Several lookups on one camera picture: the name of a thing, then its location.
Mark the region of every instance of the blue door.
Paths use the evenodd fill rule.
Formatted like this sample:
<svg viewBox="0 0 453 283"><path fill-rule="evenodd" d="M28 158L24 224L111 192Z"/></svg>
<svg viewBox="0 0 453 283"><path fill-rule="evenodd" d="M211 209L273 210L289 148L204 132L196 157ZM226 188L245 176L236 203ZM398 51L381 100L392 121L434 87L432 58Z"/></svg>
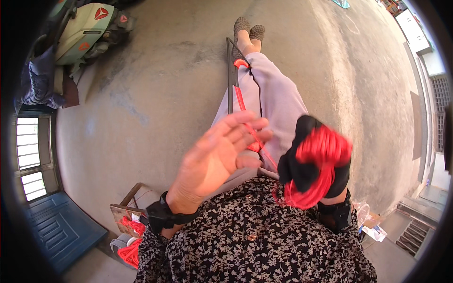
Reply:
<svg viewBox="0 0 453 283"><path fill-rule="evenodd" d="M28 212L38 243L59 273L107 234L64 192L32 202Z"/></svg>

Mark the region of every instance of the checkered shoe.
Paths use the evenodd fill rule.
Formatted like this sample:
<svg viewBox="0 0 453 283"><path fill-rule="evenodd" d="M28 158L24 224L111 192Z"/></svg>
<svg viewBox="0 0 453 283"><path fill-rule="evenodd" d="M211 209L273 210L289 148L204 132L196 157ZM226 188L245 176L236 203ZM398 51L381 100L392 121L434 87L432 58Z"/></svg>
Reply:
<svg viewBox="0 0 453 283"><path fill-rule="evenodd" d="M245 17L239 17L239 18L237 18L236 22L234 23L234 28L233 28L234 43L236 44L236 46L237 46L237 33L243 29L249 33L250 32L250 23ZM241 58L241 54L235 47L233 47L233 50L231 51L231 55L233 56L234 59Z"/></svg>
<svg viewBox="0 0 453 283"><path fill-rule="evenodd" d="M264 26L257 24L253 28L251 28L249 32L250 39L257 39L263 42L264 39Z"/></svg>

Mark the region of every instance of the window frame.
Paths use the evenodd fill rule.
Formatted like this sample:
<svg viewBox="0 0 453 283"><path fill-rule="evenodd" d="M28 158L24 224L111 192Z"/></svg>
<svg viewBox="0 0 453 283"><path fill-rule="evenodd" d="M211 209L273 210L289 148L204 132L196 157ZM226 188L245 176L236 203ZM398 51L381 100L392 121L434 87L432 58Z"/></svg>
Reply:
<svg viewBox="0 0 453 283"><path fill-rule="evenodd" d="M17 145L17 118L38 118L38 154L39 154L39 165L24 168L20 170L19 167L19 154L18 154L18 145ZM14 129L14 176L16 179L16 186L18 187L17 190L21 191L21 198L22 201L25 203L32 203L34 201L38 201L42 198L48 197L54 193L63 190L63 186L61 183L61 178L59 174L58 164L57 164L57 155L56 155L56 138L55 138L55 125L56 125L56 113L51 114L44 114L44 113L33 113L31 111L27 111L25 113L20 113L14 116L13 119L13 129ZM42 155L47 154L48 151L48 159L47 161L43 161ZM26 193L24 190L24 185L22 183L22 177L31 175L37 172L41 172L43 176L43 183L44 189L46 190L46 194L30 201L27 200Z"/></svg>

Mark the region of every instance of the lavender pants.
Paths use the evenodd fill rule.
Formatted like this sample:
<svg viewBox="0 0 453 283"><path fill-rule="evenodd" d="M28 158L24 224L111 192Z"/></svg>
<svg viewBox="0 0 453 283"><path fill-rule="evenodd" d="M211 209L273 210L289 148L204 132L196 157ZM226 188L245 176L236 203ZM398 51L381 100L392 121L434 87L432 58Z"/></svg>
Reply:
<svg viewBox="0 0 453 283"><path fill-rule="evenodd" d="M247 110L254 111L269 120L268 128L274 132L273 138L264 147L273 160L278 163L280 157L291 147L295 137L297 119L308 114L307 108L297 91L296 85L274 65L264 54L253 52L246 55L252 74L245 66L238 70L239 87ZM236 93L233 90L233 112L240 111ZM228 90L220 103L212 125L228 114ZM258 175L267 175L278 179L271 161L262 154L246 150L241 154L255 156L263 162L262 168L243 168L236 170L228 180L209 197L226 192Z"/></svg>

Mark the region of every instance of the foot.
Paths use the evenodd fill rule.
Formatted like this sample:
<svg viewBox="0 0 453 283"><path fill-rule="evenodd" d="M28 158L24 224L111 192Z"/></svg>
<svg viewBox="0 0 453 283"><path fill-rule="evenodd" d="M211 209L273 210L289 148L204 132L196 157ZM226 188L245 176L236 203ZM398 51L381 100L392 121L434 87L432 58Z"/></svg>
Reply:
<svg viewBox="0 0 453 283"><path fill-rule="evenodd" d="M253 28L250 29L250 42L256 47L258 52L261 51L261 43L264 39L264 26L257 24Z"/></svg>
<svg viewBox="0 0 453 283"><path fill-rule="evenodd" d="M234 23L234 43L239 48L240 51L244 49L247 45L247 41L251 44L249 39L249 31L250 31L250 23L245 17L237 18L236 22ZM238 52L236 48L233 47L231 55L234 59L241 58L241 54Z"/></svg>

